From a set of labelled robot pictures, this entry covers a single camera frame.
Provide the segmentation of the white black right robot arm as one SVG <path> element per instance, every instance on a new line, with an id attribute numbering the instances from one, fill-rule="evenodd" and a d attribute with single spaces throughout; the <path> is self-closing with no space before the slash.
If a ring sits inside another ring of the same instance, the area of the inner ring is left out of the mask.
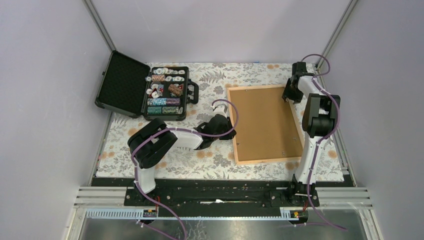
<path id="1" fill-rule="evenodd" d="M 307 99 L 301 120 L 304 147 L 300 165 L 289 187 L 283 191 L 285 200 L 296 207 L 312 200 L 316 186 L 315 166 L 322 151 L 320 145 L 336 131 L 340 123 L 340 96 L 327 92 L 314 74 L 307 71 L 307 64 L 298 61 L 292 64 L 292 75 L 286 82 L 282 99 L 299 104 L 303 97 Z"/>

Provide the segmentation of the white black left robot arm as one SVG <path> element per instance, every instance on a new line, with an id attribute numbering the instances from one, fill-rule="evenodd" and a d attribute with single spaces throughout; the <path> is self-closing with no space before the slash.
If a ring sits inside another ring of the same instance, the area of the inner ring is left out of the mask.
<path id="1" fill-rule="evenodd" d="M 152 120 L 127 142 L 134 164 L 136 199 L 144 206 L 154 202 L 155 167 L 172 148 L 199 151 L 217 140 L 231 140 L 236 134 L 230 118 L 222 114 L 191 129 L 170 127 L 158 118 Z"/>

